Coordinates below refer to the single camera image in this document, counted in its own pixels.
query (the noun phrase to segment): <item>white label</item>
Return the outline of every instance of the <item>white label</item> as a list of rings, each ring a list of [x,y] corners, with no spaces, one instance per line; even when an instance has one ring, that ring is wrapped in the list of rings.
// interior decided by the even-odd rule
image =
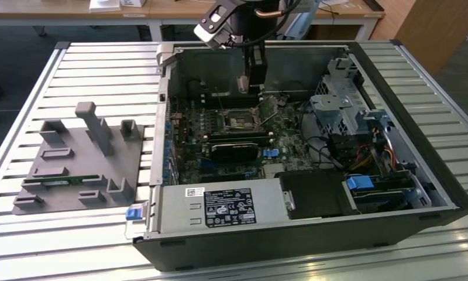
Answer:
[[[43,183],[44,186],[68,186],[69,182],[67,180],[60,181],[47,181]]]
[[[244,214],[244,215],[240,215],[239,217],[243,219],[255,218],[255,214]]]
[[[140,13],[124,13],[123,14],[124,18],[144,18],[146,15],[140,14]]]
[[[203,196],[204,187],[191,187],[186,189],[186,197]]]

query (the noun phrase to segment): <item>cable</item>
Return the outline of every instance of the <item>cable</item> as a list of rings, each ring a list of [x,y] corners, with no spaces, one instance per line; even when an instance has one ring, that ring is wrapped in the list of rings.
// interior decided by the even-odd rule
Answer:
[[[255,39],[254,41],[236,43],[236,42],[234,42],[230,39],[230,41],[224,45],[227,47],[231,47],[231,48],[244,48],[244,47],[251,47],[251,46],[258,45],[262,41],[264,41],[267,38],[270,38],[275,32],[278,32],[282,29],[282,27],[287,23],[288,17],[290,17],[290,14],[287,13],[284,15],[284,18],[283,18],[282,22],[275,26],[275,28],[264,36],[262,36],[260,38]]]
[[[282,12],[282,15],[284,16],[283,20],[264,36],[255,39],[254,41],[243,42],[243,43],[236,43],[230,39],[230,41],[224,45],[227,47],[231,47],[231,48],[244,48],[244,47],[251,47],[251,46],[258,45],[262,41],[264,41],[267,38],[270,38],[272,36],[272,34],[275,34],[282,29],[282,27],[284,26],[284,24],[288,21],[290,13],[291,13],[291,11],[295,10],[296,6],[300,4],[300,1],[302,0],[295,0],[295,2],[290,5],[288,9],[286,9]]]
[[[334,7],[331,7],[331,5],[328,4],[328,3],[326,3],[324,1],[322,1],[320,3],[323,3],[323,4],[326,4],[326,6],[328,6],[330,7],[330,10],[331,11],[327,11],[327,10],[324,10],[324,11],[327,11],[327,12],[330,12],[331,13],[331,17],[332,17],[332,21],[331,21],[331,28],[330,28],[330,35],[328,35],[328,39],[331,39],[331,31],[332,31],[332,29],[334,29],[334,25],[335,25],[335,12],[334,12]]]
[[[340,13],[338,13],[338,12],[332,12],[332,11],[328,11],[328,10],[326,10],[326,9],[323,9],[323,8],[319,8],[322,11],[326,11],[326,12],[328,12],[328,13],[332,13],[332,14],[335,14],[335,15],[339,15]]]
[[[260,9],[256,9],[255,14],[259,18],[263,18],[263,19],[278,18],[291,13],[295,10],[295,8],[299,6],[300,2],[302,0],[296,0],[292,4],[290,4],[288,8],[286,8],[282,11],[264,12]]]

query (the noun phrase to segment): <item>blue tab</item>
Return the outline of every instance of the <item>blue tab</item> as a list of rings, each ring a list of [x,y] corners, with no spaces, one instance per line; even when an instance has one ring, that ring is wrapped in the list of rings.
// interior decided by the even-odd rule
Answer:
[[[142,208],[131,208],[127,210],[127,220],[128,221],[142,220]]]
[[[375,187],[370,176],[352,176],[347,179],[348,189],[372,189]]]

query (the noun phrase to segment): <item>black cable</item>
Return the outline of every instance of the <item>black cable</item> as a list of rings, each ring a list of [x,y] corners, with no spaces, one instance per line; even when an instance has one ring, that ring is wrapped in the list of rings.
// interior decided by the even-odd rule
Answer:
[[[334,20],[331,21],[331,28],[330,28],[330,35],[328,35],[328,39],[331,39],[331,32],[332,32],[334,25],[335,25],[335,12],[334,12],[334,7],[331,7],[331,5],[330,5],[328,3],[326,3],[324,1],[322,1],[320,3],[326,4],[326,6],[330,7],[330,11],[327,11],[327,10],[324,10],[324,11],[327,11],[327,12],[331,13],[331,17],[332,17],[332,19],[334,19]]]
[[[275,34],[283,28],[284,24],[288,21],[290,13],[291,13],[291,11],[295,10],[295,8],[300,4],[300,2],[302,2],[302,0],[295,0],[295,2],[290,5],[290,7],[282,12],[283,20],[264,36],[259,37],[254,41],[243,42],[243,43],[236,43],[236,42],[230,40],[224,45],[227,47],[231,47],[231,48],[244,48],[244,47],[251,47],[251,46],[258,45],[262,41],[264,41],[267,38],[270,38],[272,36],[272,34]]]
[[[290,14],[287,13],[282,22],[275,26],[275,28],[264,36],[259,37],[254,41],[243,42],[243,43],[236,43],[234,41],[228,41],[224,45],[227,47],[231,47],[231,48],[244,48],[244,47],[251,47],[251,46],[258,45],[262,41],[264,41],[267,38],[270,38],[272,36],[272,34],[275,34],[282,29],[282,27],[287,23],[288,17],[290,17]]]
[[[334,15],[339,15],[340,13],[338,13],[338,12],[332,12],[332,11],[330,11],[330,10],[326,10],[326,9],[323,9],[323,8],[319,8],[322,11],[326,11],[326,12],[328,12],[328,13],[332,13]]]
[[[299,6],[300,2],[302,2],[302,0],[296,0],[296,1],[290,5],[290,7],[284,9],[284,11],[282,12],[282,16],[284,16],[284,15],[288,14],[288,13],[291,13],[291,12],[295,10],[295,8]]]

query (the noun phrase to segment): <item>motherboard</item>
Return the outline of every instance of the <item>motherboard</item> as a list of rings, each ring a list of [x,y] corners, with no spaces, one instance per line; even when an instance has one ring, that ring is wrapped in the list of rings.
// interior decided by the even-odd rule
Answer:
[[[171,104],[180,184],[267,179],[314,168],[300,135],[303,102],[283,92],[208,96]]]

